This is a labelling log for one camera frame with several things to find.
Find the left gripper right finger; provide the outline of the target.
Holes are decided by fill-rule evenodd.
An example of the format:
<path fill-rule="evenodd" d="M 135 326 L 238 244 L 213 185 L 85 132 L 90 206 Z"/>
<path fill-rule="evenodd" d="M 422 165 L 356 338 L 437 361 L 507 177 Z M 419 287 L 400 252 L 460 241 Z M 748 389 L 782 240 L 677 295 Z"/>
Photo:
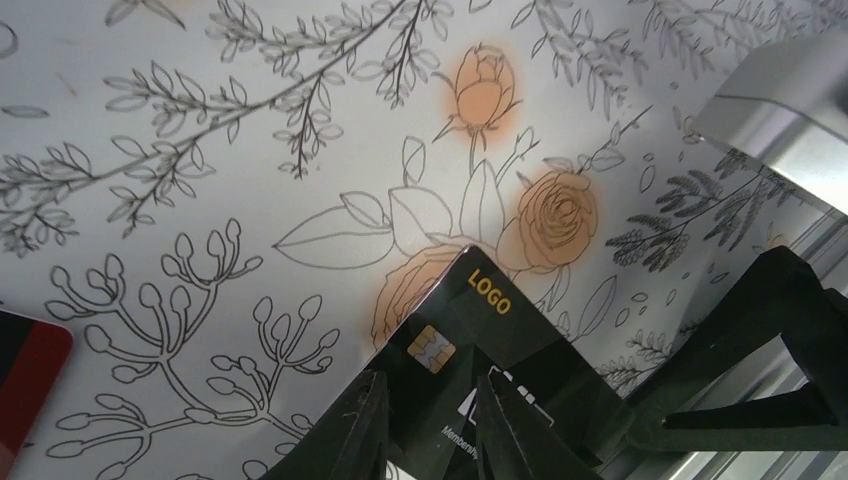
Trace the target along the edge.
<path fill-rule="evenodd" d="M 502 374 L 477 380 L 476 461 L 486 480 L 595 480 Z"/>

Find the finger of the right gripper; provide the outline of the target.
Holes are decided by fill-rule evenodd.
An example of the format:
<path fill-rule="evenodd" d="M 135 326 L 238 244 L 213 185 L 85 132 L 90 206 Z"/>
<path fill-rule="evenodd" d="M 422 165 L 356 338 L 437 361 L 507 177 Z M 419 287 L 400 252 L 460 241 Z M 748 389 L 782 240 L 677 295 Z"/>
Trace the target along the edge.
<path fill-rule="evenodd" d="M 695 408 L 720 384 L 755 385 L 787 354 L 802 386 Z M 759 255 L 694 333 L 629 397 L 627 438 L 656 452 L 844 451 L 847 299 L 785 246 Z"/>

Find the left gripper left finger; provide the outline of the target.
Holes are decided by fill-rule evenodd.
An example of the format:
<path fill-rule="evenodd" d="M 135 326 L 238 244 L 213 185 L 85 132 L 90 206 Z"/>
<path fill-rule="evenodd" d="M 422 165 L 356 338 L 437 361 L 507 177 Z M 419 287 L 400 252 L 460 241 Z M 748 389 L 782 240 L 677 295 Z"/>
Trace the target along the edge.
<path fill-rule="evenodd" d="M 388 442 L 386 375 L 365 370 L 294 449 L 263 477 L 267 480 L 384 479 Z"/>

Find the black card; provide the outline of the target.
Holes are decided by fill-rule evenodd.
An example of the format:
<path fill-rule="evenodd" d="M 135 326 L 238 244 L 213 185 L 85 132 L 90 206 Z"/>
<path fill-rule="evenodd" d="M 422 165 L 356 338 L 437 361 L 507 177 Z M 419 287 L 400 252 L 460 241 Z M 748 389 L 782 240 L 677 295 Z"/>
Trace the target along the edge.
<path fill-rule="evenodd" d="M 476 246 L 425 249 L 387 275 L 375 307 L 389 459 L 416 479 L 474 479 L 477 383 L 502 375 L 548 433 L 550 479 L 593 479 L 632 419 L 623 399 Z"/>

